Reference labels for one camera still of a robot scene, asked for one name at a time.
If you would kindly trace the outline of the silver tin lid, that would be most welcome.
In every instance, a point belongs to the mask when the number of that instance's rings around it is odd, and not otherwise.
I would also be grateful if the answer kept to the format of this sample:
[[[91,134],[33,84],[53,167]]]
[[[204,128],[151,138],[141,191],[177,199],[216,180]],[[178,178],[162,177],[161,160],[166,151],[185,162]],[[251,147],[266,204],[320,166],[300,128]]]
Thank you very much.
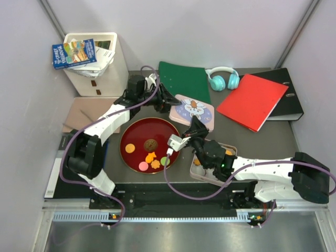
[[[172,106],[169,118],[171,121],[189,126],[193,116],[196,116],[203,123],[209,132],[214,130],[215,109],[211,104],[204,103],[183,95],[176,95],[175,98],[181,102],[178,106]]]

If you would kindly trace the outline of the orange flower cookie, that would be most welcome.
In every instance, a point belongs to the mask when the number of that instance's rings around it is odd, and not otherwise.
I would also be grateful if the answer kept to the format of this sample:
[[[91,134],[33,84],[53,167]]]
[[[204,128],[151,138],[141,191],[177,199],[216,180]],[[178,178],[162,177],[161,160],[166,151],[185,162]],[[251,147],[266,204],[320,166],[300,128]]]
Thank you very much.
[[[199,161],[198,159],[195,159],[193,163],[194,163],[194,165],[196,165],[196,166],[201,165],[201,163],[200,163],[200,161]]]
[[[153,169],[159,169],[160,168],[160,166],[161,166],[161,163],[160,163],[160,161],[158,161],[158,160],[153,160],[152,162],[151,162],[151,168],[153,168]]]

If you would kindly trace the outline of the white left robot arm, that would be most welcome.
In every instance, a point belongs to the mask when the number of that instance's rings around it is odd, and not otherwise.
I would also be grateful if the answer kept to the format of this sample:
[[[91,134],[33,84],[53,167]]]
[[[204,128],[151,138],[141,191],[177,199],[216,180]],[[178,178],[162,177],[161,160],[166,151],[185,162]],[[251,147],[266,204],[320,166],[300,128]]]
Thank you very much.
[[[60,178],[64,182],[63,171],[78,174],[85,185],[101,195],[101,202],[107,208],[114,208],[119,196],[113,192],[116,185],[103,169],[104,144],[123,124],[130,121],[141,106],[152,106],[159,113],[168,113],[172,106],[181,102],[175,98],[155,76],[134,75],[128,79],[127,88],[112,106],[95,122],[82,130],[73,130],[60,165]]]

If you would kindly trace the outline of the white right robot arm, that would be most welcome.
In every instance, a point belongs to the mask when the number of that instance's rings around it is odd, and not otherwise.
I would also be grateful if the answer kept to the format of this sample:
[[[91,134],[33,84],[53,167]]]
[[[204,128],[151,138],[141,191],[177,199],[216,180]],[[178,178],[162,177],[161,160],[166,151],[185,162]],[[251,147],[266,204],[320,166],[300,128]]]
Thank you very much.
[[[194,160],[190,176],[194,179],[227,187],[231,181],[249,181],[245,202],[252,208],[271,200],[297,200],[316,204],[329,202],[330,169],[304,152],[280,160],[248,159],[237,155],[236,149],[206,139],[208,128],[196,116],[182,136],[171,135],[168,155],[191,147]]]

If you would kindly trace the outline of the teal headphones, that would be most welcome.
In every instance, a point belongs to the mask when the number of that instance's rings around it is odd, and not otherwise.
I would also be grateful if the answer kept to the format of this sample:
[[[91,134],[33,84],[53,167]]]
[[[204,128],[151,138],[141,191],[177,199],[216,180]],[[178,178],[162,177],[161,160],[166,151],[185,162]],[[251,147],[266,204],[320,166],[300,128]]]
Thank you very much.
[[[212,75],[216,72],[228,72],[230,73],[228,82],[220,75]],[[229,90],[235,90],[238,88],[240,77],[238,72],[231,67],[215,67],[212,69],[205,69],[205,73],[207,74],[208,82],[211,88],[214,91],[223,91],[225,88]]]

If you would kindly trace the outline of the green round cookie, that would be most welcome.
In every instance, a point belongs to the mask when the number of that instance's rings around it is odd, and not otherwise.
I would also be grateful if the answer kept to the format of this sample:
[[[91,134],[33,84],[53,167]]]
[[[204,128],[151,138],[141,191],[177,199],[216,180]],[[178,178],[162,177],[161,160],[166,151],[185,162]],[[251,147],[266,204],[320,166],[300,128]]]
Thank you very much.
[[[169,166],[169,164],[170,164],[170,158],[167,157],[167,156],[164,156],[164,157],[162,157],[160,159],[160,163],[161,163],[162,166],[165,166],[165,165]]]

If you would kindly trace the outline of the red round lacquer tray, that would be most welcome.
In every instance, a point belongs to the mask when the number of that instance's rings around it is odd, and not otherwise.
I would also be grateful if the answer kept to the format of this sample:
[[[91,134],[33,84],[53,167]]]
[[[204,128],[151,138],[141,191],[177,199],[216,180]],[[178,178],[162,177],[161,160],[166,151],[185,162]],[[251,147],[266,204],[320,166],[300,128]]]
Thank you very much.
[[[171,135],[179,136],[178,129],[170,122],[161,118],[144,118],[140,119],[130,126],[122,134],[120,140],[120,154],[124,163],[132,170],[143,173],[143,174],[155,174],[162,172],[164,166],[160,166],[159,169],[149,168],[145,172],[139,170],[139,163],[145,161],[146,156],[155,152],[156,159],[160,159],[167,156],[166,151],[168,149],[168,139]],[[127,153],[125,151],[125,146],[129,143],[135,145],[135,151],[133,153]],[[167,166],[169,168],[178,159],[179,153],[173,152],[170,155],[170,164]]]

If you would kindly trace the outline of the orange fish cookie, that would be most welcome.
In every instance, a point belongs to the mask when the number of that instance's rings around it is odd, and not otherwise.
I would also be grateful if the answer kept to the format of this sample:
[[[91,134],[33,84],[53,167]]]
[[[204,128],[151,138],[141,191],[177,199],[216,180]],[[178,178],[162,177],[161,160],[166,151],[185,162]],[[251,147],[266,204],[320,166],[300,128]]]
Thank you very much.
[[[152,163],[154,160],[156,159],[156,154],[155,154],[155,152],[151,152],[151,153],[149,153],[147,156],[146,156],[146,158],[145,158],[145,161],[146,161],[146,163]]]

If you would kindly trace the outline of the white storage bin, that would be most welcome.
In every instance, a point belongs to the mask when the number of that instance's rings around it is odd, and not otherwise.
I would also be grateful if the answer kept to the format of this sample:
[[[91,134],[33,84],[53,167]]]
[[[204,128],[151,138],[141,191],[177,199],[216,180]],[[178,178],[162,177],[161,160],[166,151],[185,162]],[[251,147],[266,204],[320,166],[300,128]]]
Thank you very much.
[[[67,77],[79,95],[83,97],[118,97],[122,95],[127,87],[129,73],[116,33],[68,33],[64,42],[90,38],[97,42],[107,42],[109,49],[115,52],[110,65],[100,77],[86,77],[66,69]]]

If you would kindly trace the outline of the red folder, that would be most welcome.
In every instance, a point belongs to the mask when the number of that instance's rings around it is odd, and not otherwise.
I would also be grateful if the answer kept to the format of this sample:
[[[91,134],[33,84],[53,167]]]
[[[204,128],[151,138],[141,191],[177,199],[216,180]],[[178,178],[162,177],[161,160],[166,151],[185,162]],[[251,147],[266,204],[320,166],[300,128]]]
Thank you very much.
[[[286,85],[247,74],[216,111],[258,132],[287,90]]]

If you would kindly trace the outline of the pink round cookie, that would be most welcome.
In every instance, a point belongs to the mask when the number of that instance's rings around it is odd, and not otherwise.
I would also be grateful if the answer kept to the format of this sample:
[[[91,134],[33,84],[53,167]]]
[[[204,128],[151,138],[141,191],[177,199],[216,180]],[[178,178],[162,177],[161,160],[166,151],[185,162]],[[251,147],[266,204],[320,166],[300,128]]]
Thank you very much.
[[[149,164],[146,163],[145,161],[139,163],[139,170],[140,170],[141,172],[145,172],[145,171],[147,171],[148,168],[149,168]]]

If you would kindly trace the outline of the white papers in bin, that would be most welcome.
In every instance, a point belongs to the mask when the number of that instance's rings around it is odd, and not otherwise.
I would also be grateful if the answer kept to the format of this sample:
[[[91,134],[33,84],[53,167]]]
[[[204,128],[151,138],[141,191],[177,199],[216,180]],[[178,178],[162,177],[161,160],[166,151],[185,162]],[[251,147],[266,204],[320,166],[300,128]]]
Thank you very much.
[[[111,40],[99,40],[94,43],[97,61],[86,65],[70,67],[68,71],[88,78],[97,78],[103,75],[107,67],[113,62],[115,51],[110,50]]]

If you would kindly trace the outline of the blue treehouse book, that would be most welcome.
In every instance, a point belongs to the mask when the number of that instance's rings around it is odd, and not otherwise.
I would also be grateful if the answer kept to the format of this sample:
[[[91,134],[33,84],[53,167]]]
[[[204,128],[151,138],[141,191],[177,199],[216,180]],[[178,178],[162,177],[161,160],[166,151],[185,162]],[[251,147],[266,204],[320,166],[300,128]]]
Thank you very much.
[[[56,70],[97,62],[93,39],[52,45],[52,53],[52,65]]]

